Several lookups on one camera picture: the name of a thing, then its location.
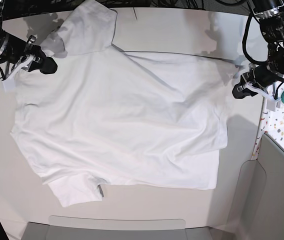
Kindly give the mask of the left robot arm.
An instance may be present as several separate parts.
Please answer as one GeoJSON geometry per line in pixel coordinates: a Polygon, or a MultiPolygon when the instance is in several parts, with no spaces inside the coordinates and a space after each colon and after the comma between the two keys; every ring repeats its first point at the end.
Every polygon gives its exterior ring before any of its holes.
{"type": "Polygon", "coordinates": [[[267,88],[279,82],[284,84],[284,2],[282,0],[253,0],[253,8],[247,18],[242,38],[242,51],[249,61],[249,70],[240,77],[240,82],[233,87],[236,99],[263,95],[270,100],[277,100],[279,87],[269,95],[267,88]],[[247,51],[247,40],[252,19],[259,25],[261,35],[267,43],[267,59],[253,59],[247,51]]]}

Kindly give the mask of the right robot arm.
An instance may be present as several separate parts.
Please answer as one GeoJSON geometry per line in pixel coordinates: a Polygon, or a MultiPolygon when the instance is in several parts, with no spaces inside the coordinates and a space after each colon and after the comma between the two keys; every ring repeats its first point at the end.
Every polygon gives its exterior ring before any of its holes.
{"type": "Polygon", "coordinates": [[[46,56],[39,45],[35,45],[37,38],[30,35],[24,41],[2,29],[3,10],[5,1],[0,0],[0,74],[1,80],[9,80],[23,69],[27,72],[39,70],[42,74],[54,74],[58,65],[52,57],[46,56]]]}

